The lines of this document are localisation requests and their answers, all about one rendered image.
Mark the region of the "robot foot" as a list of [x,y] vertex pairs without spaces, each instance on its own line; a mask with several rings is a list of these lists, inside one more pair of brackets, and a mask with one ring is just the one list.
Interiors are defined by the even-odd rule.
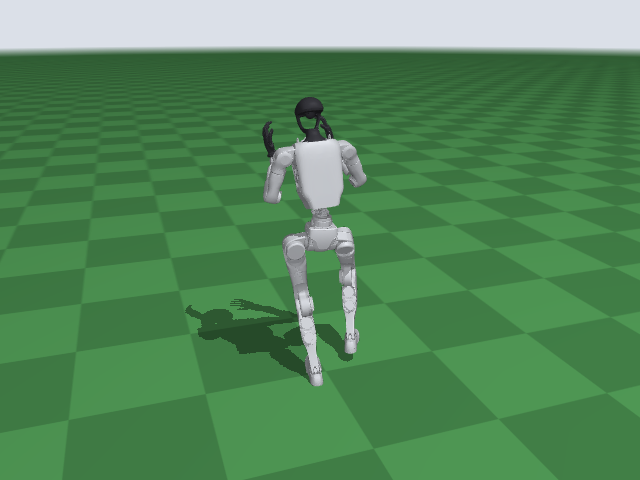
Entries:
[[347,335],[346,335],[346,333],[345,333],[345,338],[344,338],[344,341],[345,341],[344,351],[345,351],[346,353],[348,353],[348,354],[353,354],[353,353],[355,353],[355,352],[357,351],[357,344],[358,344],[358,342],[359,342],[359,338],[360,338],[359,331],[358,331],[357,329],[355,329],[354,334],[355,334],[355,340],[352,340],[352,335],[351,335],[351,333],[350,333],[350,335],[349,335],[349,339],[347,340]]
[[313,386],[321,386],[323,384],[323,377],[322,377],[322,367],[321,367],[321,363],[320,360],[317,356],[318,359],[318,365],[319,365],[319,370],[320,372],[317,373],[317,368],[313,368],[314,370],[314,374],[311,373],[311,368],[310,368],[310,363],[309,363],[309,358],[308,355],[305,358],[305,368],[306,368],[306,372],[309,375],[309,379],[310,379],[310,383]]

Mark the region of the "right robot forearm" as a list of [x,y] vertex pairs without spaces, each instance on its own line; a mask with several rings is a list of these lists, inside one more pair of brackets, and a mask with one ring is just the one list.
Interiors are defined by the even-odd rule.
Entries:
[[[342,169],[343,169],[343,173],[347,176],[347,175],[351,175],[351,173],[349,172],[349,170],[347,169],[343,159],[342,159]],[[363,172],[364,173],[364,172]],[[365,175],[365,173],[364,173]],[[366,176],[366,175],[365,175]],[[367,177],[366,177],[367,178]]]

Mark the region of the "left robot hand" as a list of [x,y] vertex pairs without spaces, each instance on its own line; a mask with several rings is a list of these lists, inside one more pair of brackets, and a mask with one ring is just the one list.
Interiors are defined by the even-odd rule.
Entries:
[[268,128],[269,128],[269,125],[270,125],[271,123],[272,123],[272,121],[266,122],[265,126],[263,127],[263,131],[262,131],[262,135],[263,135],[263,139],[264,139],[264,144],[265,144],[265,147],[266,147],[266,149],[267,149],[267,151],[268,151],[268,153],[269,153],[267,156],[268,156],[269,158],[270,158],[271,156],[272,156],[272,158],[273,158],[273,155],[274,155],[274,153],[275,153],[275,151],[276,151],[276,150],[275,150],[275,148],[274,148],[274,144],[273,144],[273,142],[272,142],[273,129],[271,129],[271,130],[270,130],[270,132],[268,132]]

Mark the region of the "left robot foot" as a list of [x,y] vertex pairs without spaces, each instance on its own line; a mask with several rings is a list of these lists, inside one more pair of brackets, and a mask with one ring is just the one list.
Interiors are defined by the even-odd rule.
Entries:
[[321,363],[320,360],[317,356],[318,359],[318,365],[319,365],[319,370],[320,372],[317,373],[317,368],[313,368],[314,370],[314,374],[311,373],[311,368],[310,368],[310,363],[309,363],[309,358],[308,355],[305,358],[305,368],[306,368],[306,372],[309,375],[309,379],[310,379],[310,383],[313,386],[321,386],[323,384],[323,377],[322,377],[322,367],[321,367]]

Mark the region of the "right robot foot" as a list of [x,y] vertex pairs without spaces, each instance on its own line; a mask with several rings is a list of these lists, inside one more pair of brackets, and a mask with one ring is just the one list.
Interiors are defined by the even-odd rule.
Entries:
[[345,351],[346,353],[348,353],[348,354],[353,354],[353,353],[355,353],[355,352],[357,351],[357,344],[358,344],[358,342],[359,342],[359,338],[360,338],[359,331],[358,331],[357,329],[355,329],[354,334],[355,334],[355,340],[352,340],[352,335],[351,335],[351,333],[350,333],[350,335],[349,335],[349,339],[347,340],[347,335],[346,335],[346,333],[345,333],[345,338],[344,338],[344,341],[345,341],[344,351]]

